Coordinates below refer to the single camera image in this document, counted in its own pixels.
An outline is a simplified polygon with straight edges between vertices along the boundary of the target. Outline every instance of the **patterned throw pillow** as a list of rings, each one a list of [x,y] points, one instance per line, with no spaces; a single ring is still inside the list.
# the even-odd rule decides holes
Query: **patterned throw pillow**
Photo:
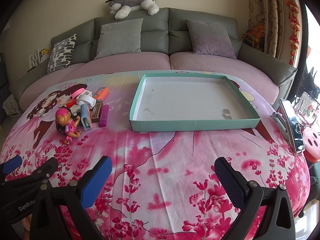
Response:
[[[77,34],[57,42],[51,51],[47,74],[71,65],[73,48],[75,47]]]

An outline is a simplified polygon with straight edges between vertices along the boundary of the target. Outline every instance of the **purple glue stick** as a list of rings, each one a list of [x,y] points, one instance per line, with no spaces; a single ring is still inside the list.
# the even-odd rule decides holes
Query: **purple glue stick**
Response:
[[[104,105],[100,111],[99,127],[105,127],[108,120],[109,105]]]

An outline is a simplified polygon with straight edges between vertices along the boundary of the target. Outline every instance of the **wall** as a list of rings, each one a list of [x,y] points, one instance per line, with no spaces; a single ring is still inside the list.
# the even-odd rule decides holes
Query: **wall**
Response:
[[[10,81],[28,70],[28,55],[50,46],[50,39],[82,22],[108,13],[106,0],[23,0],[0,36]],[[239,34],[247,30],[248,0],[158,0],[172,7],[234,17]]]

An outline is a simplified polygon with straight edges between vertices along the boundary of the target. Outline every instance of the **black gripper pad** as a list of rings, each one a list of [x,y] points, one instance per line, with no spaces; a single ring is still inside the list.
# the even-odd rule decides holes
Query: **black gripper pad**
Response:
[[[248,181],[239,171],[235,171],[224,157],[216,159],[214,172],[233,206],[242,210],[249,194]]]

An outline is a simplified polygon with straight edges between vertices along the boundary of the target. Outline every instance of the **pink stool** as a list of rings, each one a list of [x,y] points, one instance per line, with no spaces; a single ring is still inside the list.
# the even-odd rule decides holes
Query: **pink stool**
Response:
[[[311,163],[320,161],[320,136],[312,127],[306,127],[303,132],[305,150],[303,152],[306,160]]]

